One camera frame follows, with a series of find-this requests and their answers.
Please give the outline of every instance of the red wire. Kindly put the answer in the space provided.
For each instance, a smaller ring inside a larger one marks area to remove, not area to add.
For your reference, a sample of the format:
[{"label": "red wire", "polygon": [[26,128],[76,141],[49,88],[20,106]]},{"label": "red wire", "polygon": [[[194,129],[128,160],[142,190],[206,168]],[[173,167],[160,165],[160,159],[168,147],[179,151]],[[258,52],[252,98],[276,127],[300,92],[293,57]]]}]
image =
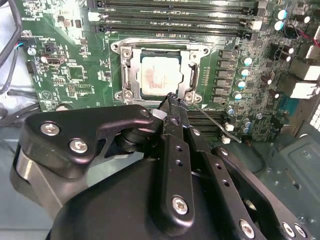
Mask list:
[{"label": "red wire", "polygon": [[[310,37],[309,35],[305,34],[303,31],[300,30],[299,32],[300,32],[300,34],[301,34],[305,39],[311,39],[311,37]],[[314,38],[312,38],[311,40],[314,42],[314,44],[315,44],[318,48],[320,48],[320,43],[317,42],[317,40],[315,40]]]}]

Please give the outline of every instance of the silver screw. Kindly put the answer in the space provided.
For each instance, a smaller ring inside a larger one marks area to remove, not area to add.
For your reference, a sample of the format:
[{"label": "silver screw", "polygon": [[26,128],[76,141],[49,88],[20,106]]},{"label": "silver screw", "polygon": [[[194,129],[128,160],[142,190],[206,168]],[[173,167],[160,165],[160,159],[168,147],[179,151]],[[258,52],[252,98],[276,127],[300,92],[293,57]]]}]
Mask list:
[{"label": "silver screw", "polygon": [[302,237],[304,238],[307,237],[307,234],[305,233],[305,231],[298,224],[295,224],[294,227]]},{"label": "silver screw", "polygon": [[70,142],[69,147],[77,154],[83,154],[88,150],[88,145],[81,139],[74,139]]},{"label": "silver screw", "polygon": [[37,50],[33,47],[29,47],[28,50],[26,51],[30,56],[34,56],[37,54]]},{"label": "silver screw", "polygon": [[227,150],[225,150],[224,148],[220,148],[221,152],[223,153],[223,155],[228,156],[228,152]]},{"label": "silver screw", "polygon": [[143,116],[145,116],[146,118],[150,117],[150,116],[149,116],[149,112],[148,112],[147,110],[145,110],[145,109],[142,109],[142,110],[140,111],[140,113],[141,113]]},{"label": "silver screw", "polygon": [[261,120],[264,116],[262,115],[262,113],[258,113],[257,115],[255,115],[255,118],[258,120]]},{"label": "silver screw", "polygon": [[40,130],[43,134],[48,136],[55,136],[60,133],[60,129],[53,123],[44,123],[41,125]]},{"label": "silver screw", "polygon": [[296,235],[295,235],[295,232],[294,232],[294,231],[292,230],[292,228],[288,225],[288,223],[283,222],[282,225],[283,225],[283,227],[284,227],[284,230],[286,231],[286,233],[287,233],[290,237],[294,238],[294,237],[296,236]]},{"label": "silver screw", "polygon": [[122,55],[123,55],[123,57],[125,57],[126,59],[128,59],[128,58],[131,57],[131,51],[128,50],[128,49],[125,49],[125,50],[122,52]]},{"label": "silver screw", "polygon": [[172,199],[173,209],[180,215],[185,215],[188,212],[188,205],[181,197],[175,196]]},{"label": "silver screw", "polygon": [[310,152],[308,152],[308,151],[302,151],[301,152],[301,156],[303,157],[303,158],[308,158],[308,157],[310,157]]},{"label": "silver screw", "polygon": [[200,136],[199,130],[194,128],[194,129],[192,129],[192,131],[194,132],[195,135]]},{"label": "silver screw", "polygon": [[244,232],[244,234],[248,238],[250,238],[250,239],[255,238],[255,231],[246,220],[241,219],[239,224],[240,224],[241,230]]}]

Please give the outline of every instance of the motherboard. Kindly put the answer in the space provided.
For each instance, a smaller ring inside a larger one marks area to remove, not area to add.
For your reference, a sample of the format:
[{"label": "motherboard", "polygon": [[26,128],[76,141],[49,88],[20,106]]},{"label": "motherboard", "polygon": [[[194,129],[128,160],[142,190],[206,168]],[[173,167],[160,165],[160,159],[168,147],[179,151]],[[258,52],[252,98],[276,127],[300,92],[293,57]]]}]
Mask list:
[{"label": "motherboard", "polygon": [[139,104],[169,92],[208,138],[269,141],[320,91],[316,0],[17,0],[41,109]]}]

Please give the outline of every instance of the cable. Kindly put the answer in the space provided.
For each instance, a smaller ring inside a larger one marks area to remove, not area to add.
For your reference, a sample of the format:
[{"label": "cable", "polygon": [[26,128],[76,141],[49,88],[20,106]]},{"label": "cable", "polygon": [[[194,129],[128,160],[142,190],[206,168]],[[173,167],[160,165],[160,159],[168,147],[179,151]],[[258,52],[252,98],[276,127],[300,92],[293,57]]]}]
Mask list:
[{"label": "cable", "polygon": [[266,161],[264,161],[264,157],[261,155],[261,153],[251,144],[251,142],[249,140],[245,140],[244,144],[246,144],[247,146],[249,146],[251,148],[251,150],[253,151],[254,155],[257,156],[258,159],[260,159],[261,161],[261,167],[260,169],[258,169],[257,171],[253,171],[252,173],[254,175],[259,175],[261,173],[263,173],[266,169],[267,169],[267,164]]},{"label": "cable", "polygon": [[8,2],[8,0],[0,0],[0,8],[5,5]]},{"label": "cable", "polygon": [[10,67],[10,70],[9,70],[9,74],[8,74],[8,77],[2,87],[2,89],[0,89],[0,95],[4,94],[6,91],[8,91],[10,85],[11,85],[11,82],[12,82],[12,77],[14,75],[14,71],[15,71],[15,68],[16,68],[16,63],[17,63],[17,59],[18,59],[18,47],[21,46],[21,43],[18,43],[15,45],[14,47],[14,54],[13,54],[13,59],[12,59],[12,63],[11,63],[11,67]]},{"label": "cable", "polygon": [[9,127],[11,124],[15,123],[19,119],[26,118],[32,114],[39,112],[41,112],[39,103],[27,106],[23,109],[20,109],[19,111],[16,111],[11,115],[8,115],[0,119],[0,127]]},{"label": "cable", "polygon": [[8,41],[8,43],[5,45],[2,52],[0,53],[0,68],[4,65],[4,63],[8,59],[12,49],[15,47],[22,33],[22,20],[21,20],[21,16],[17,8],[17,5],[15,3],[15,0],[8,0],[8,2],[11,8],[12,16],[15,23],[15,30],[12,37],[10,38],[10,40]]},{"label": "cable", "polygon": [[6,149],[9,149],[9,151],[13,154],[16,155],[16,151],[10,146],[9,143],[7,143],[5,140],[0,139],[0,145],[5,147]]},{"label": "cable", "polygon": [[218,123],[216,120],[214,120],[212,117],[210,117],[205,111],[203,111],[200,107],[196,106],[194,103],[192,104],[196,109],[198,109],[200,112],[202,112],[208,119],[211,120],[211,122],[213,122],[215,125],[217,125],[221,131],[227,135],[229,138],[237,141],[238,143],[241,143],[241,140],[239,138],[237,138],[236,136],[233,136],[231,133],[229,133],[227,130],[225,130],[225,128]]},{"label": "cable", "polygon": [[16,89],[10,89],[7,92],[8,96],[20,96],[20,97],[25,97],[28,99],[35,99],[37,100],[37,94],[32,91],[23,91],[23,90],[16,90]]},{"label": "cable", "polygon": [[309,35],[305,34],[302,30],[296,28],[296,26],[293,25],[293,24],[287,24],[287,25],[284,27],[284,34],[285,34],[286,36],[288,36],[288,34],[287,34],[287,32],[286,32],[287,27],[292,27],[292,28],[294,29],[295,34],[296,34],[297,36],[303,36],[305,39],[309,39],[309,40],[313,41],[314,44],[315,44],[318,48],[320,48],[320,43],[319,43],[316,39],[314,39],[314,38],[310,37]]}]

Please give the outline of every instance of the cpu socket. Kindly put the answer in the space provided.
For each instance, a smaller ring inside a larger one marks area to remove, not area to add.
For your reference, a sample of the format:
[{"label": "cpu socket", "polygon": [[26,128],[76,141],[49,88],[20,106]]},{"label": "cpu socket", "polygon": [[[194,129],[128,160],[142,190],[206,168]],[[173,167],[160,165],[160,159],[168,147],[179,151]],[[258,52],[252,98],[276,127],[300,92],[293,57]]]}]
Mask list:
[{"label": "cpu socket", "polygon": [[120,55],[122,91],[114,98],[126,104],[157,106],[168,93],[199,103],[196,93],[201,59],[214,44],[162,38],[126,38],[111,44]]}]

